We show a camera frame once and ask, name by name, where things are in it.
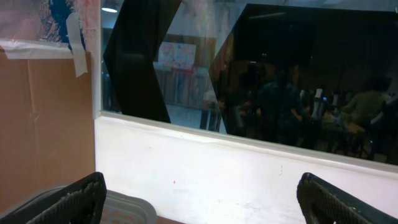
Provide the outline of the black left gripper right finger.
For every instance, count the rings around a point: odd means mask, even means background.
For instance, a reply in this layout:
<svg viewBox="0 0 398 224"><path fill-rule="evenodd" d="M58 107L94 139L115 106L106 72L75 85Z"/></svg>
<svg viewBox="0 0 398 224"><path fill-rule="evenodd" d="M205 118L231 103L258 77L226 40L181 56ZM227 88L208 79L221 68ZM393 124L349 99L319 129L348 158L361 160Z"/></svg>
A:
<svg viewBox="0 0 398 224"><path fill-rule="evenodd" d="M397 224L396 218L309 172L298 183L297 200L311 224Z"/></svg>

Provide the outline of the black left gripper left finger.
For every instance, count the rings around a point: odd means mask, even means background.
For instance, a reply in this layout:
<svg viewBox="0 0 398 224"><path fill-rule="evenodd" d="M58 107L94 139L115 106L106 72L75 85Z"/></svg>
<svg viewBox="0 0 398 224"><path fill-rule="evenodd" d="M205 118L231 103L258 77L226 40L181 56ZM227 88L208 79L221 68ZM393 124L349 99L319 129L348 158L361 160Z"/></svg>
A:
<svg viewBox="0 0 398 224"><path fill-rule="evenodd" d="M54 187L1 214L1 224L99 224L107 195L104 176L94 172L70 185Z"/></svg>

